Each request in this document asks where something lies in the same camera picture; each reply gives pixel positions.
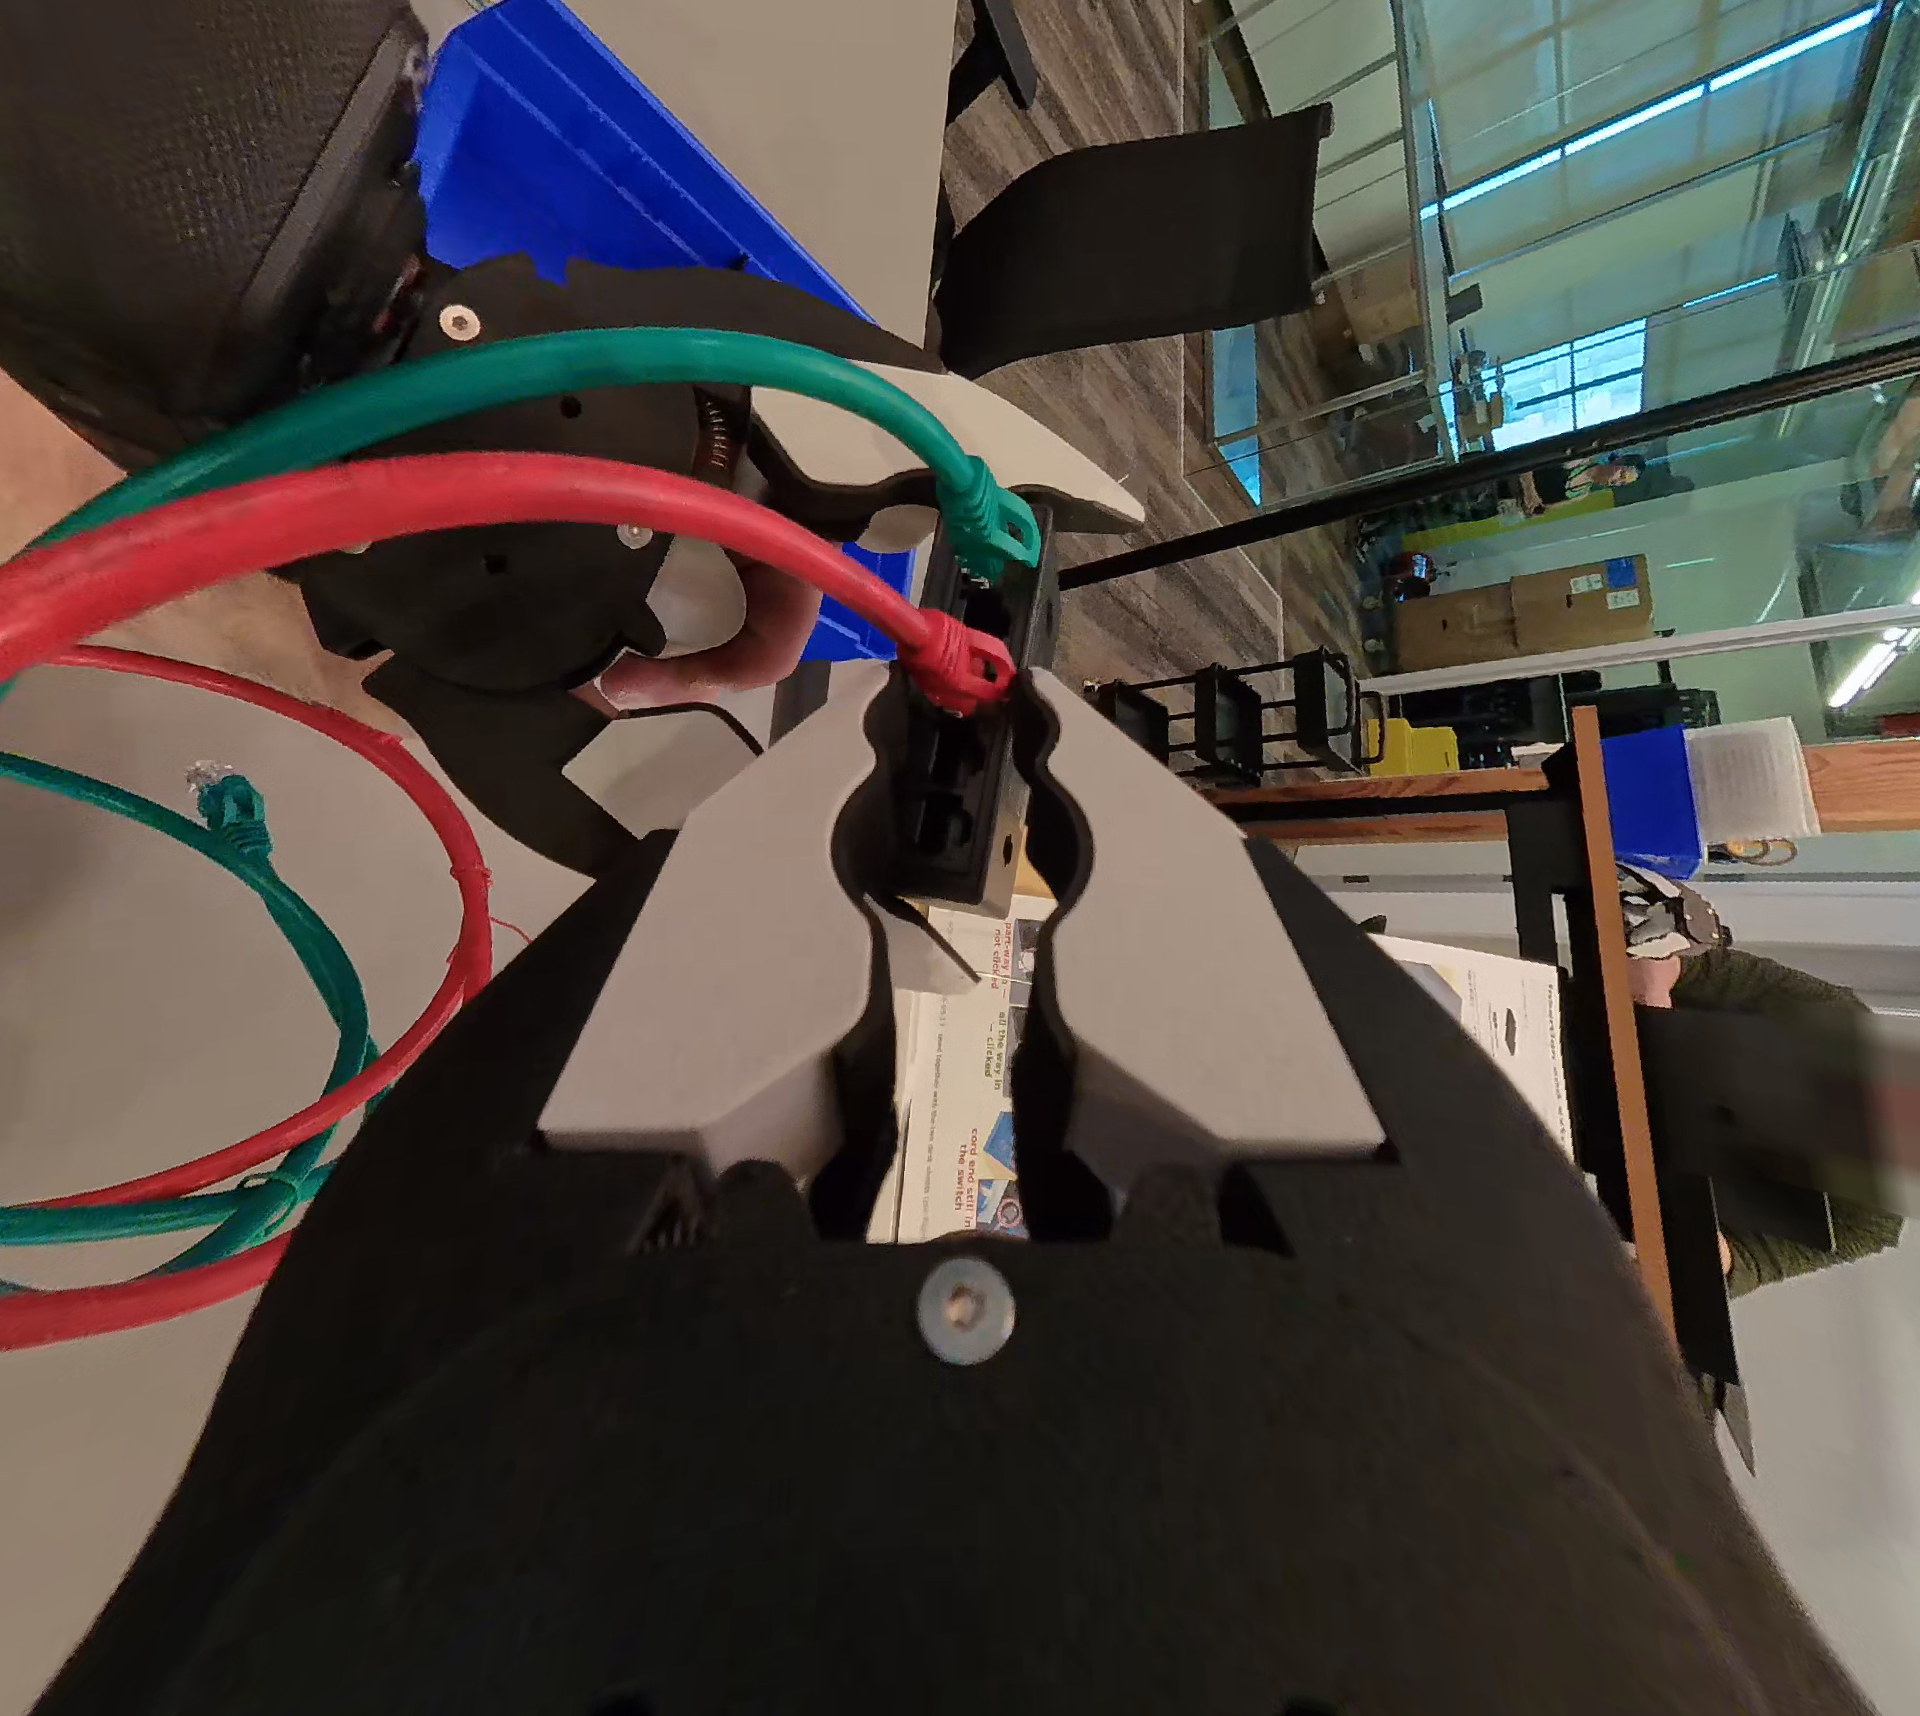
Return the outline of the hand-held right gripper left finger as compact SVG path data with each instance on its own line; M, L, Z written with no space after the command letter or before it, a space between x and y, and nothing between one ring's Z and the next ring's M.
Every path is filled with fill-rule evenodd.
M550 1145L793 1181L839 1150L833 1056L892 999L836 840L875 779L867 714L895 672L858 667L686 815L540 1109Z

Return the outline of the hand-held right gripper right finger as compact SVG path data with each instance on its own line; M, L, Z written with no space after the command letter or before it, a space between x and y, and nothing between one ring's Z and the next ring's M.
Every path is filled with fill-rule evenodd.
M1051 894L1018 1048L1023 1196L1368 1159L1383 1127L1248 842L1050 672L1018 679Z

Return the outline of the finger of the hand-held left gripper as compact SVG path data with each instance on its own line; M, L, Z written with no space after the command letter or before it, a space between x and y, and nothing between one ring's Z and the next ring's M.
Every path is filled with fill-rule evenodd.
M609 720L561 774L639 838L679 829L752 768L777 734L775 699L645 706ZM918 905L873 894L865 894L865 903L885 940L887 974L897 991L952 998L980 986L980 974Z
M927 409L999 487L1047 511L1062 534L1119 535L1140 528L1138 498L1004 395L944 369L875 369ZM767 503L824 535L927 535L938 519L933 473L892 431L847 408L788 388L755 385L747 451Z

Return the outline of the black network switch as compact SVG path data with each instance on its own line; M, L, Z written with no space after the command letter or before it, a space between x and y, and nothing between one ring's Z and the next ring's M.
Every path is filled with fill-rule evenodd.
M966 571L939 528L927 549L921 601L1004 644L1019 669L1050 669L1059 633L1059 565L1054 513L1028 499L1041 553L1007 565L996 581ZM1028 784L1014 762L1004 710L957 717L918 690L905 696L895 778L897 896L1001 920L1011 910Z

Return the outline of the blue plastic bin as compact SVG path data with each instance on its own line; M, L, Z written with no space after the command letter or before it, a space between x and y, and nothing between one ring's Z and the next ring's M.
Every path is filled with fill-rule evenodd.
M431 349L672 326L938 365L873 322L564 0L499 0L444 37L414 162Z

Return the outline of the person's left hand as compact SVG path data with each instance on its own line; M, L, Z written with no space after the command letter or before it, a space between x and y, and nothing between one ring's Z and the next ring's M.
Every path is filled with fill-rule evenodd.
M796 672L818 622L821 592L749 555L728 551L726 559L743 606L736 632L726 642L668 657L623 652L593 682L603 707L720 703Z

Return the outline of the black office chair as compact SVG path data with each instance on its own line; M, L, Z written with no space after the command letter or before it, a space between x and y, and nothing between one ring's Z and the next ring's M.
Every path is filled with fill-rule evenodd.
M1023 361L1307 312L1314 195L1334 106L1096 143L1028 168L950 238L938 357L980 380Z

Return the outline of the printed instruction sheet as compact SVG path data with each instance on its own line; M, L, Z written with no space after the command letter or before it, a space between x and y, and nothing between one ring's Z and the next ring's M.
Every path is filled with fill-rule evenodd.
M895 996L897 1139L867 1224L875 1244L955 1233L1021 1238L1011 1100L1014 1056L1028 1021L1047 896L1019 894L1007 914L935 908L933 933L976 980L957 993ZM1568 1158L1572 1100L1564 998L1554 965L1365 929L1490 1056Z

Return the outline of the black tiered tray cart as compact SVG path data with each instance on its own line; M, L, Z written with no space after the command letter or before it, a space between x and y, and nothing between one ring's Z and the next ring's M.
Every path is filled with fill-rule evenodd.
M1082 696L1196 788L1254 789L1285 771L1356 778L1383 755L1380 697L1361 690L1335 647L1143 682L1087 682Z

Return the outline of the black pole stand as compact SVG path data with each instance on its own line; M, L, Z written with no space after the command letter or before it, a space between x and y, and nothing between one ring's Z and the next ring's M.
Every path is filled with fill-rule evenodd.
M1818 403L1852 390L1909 380L1916 374L1917 335L1904 335L1791 371L1644 408L1630 416L1611 417L1588 431L1564 431L1511 449L1485 449L1456 462L1408 466L1375 478L1290 495L1234 521L1196 528L1187 534L1068 565L1059 571L1059 592L1073 594L1225 551L1243 551L1255 543L1370 518L1405 503L1454 495L1495 480L1517 478L1547 463L1640 449L1696 429Z

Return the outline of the cardboard box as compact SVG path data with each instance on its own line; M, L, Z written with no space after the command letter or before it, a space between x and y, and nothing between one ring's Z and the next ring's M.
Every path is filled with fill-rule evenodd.
M1508 579L1438 590L1394 606L1392 647L1399 673L1502 662L1521 654Z
M1517 654L1557 654L1644 642L1653 636L1647 559L1615 555L1508 581Z

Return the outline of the small blue storage box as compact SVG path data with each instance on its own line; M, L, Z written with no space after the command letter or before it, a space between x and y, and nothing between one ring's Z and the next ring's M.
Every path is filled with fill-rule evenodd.
M1603 736L1598 743L1611 854L1668 881L1689 881L1708 856L1679 724Z

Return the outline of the black textured pad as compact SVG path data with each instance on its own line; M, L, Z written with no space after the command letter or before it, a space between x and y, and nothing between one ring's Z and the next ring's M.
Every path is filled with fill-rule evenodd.
M133 466L387 360L426 47L409 0L2 0L4 369Z

